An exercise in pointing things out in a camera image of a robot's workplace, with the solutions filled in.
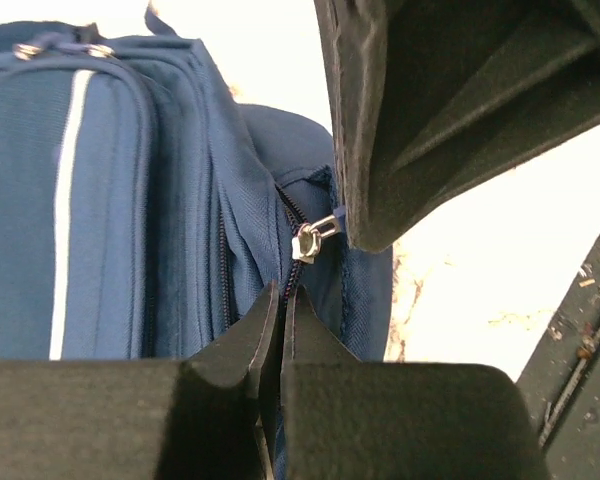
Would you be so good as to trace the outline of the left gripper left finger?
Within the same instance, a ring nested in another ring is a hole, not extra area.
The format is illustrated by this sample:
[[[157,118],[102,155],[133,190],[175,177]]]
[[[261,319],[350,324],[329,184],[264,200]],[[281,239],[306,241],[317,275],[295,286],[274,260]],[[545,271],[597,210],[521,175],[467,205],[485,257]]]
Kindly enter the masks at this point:
[[[0,361],[0,479],[269,479],[279,293],[187,360]]]

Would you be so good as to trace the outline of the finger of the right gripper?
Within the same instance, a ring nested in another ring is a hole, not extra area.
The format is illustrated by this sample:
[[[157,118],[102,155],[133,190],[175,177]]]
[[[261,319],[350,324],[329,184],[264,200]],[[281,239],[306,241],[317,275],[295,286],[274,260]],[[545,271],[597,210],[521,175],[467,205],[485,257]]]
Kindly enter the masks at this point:
[[[349,242],[600,124],[600,1],[319,1]]]

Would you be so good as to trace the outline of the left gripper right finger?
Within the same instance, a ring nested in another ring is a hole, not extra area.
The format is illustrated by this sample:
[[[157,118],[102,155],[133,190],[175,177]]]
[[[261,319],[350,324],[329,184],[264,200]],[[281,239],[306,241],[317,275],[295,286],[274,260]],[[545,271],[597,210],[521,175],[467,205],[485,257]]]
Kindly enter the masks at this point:
[[[288,304],[281,393],[290,479],[545,479],[523,397],[478,364],[357,359],[305,290]]]

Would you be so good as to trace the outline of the navy blue student backpack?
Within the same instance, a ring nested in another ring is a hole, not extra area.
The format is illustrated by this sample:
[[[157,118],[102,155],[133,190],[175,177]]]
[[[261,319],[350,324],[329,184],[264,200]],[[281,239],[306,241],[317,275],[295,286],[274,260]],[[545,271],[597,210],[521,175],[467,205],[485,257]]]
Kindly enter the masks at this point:
[[[359,360],[384,355],[392,254],[340,231],[319,124],[236,103],[204,44],[0,24],[0,361],[187,360],[276,285],[272,477],[288,304]]]

